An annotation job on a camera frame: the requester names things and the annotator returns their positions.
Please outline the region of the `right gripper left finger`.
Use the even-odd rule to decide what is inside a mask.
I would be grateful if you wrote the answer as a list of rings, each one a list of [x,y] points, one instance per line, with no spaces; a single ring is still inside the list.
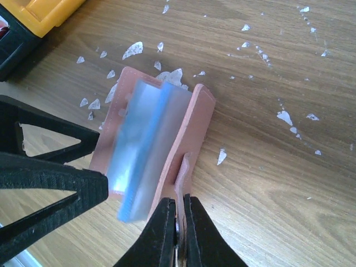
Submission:
[[[176,244],[176,204],[165,197],[136,242],[114,266],[173,266]]]

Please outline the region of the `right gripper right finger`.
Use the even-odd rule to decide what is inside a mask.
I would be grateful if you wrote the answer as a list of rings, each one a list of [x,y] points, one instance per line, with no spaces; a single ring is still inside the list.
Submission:
[[[247,266],[220,235],[200,200],[184,196],[187,223],[187,266]]]

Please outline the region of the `black bin with red cards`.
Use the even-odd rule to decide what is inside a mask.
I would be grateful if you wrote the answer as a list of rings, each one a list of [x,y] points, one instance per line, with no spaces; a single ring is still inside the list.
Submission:
[[[8,30],[1,37],[1,82],[42,41],[1,4],[1,16],[8,22]]]

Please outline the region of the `yellow bin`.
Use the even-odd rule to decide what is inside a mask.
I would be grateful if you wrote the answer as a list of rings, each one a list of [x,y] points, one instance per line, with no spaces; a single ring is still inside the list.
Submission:
[[[44,37],[53,27],[59,27],[84,0],[30,1],[22,9],[24,24],[38,37]]]

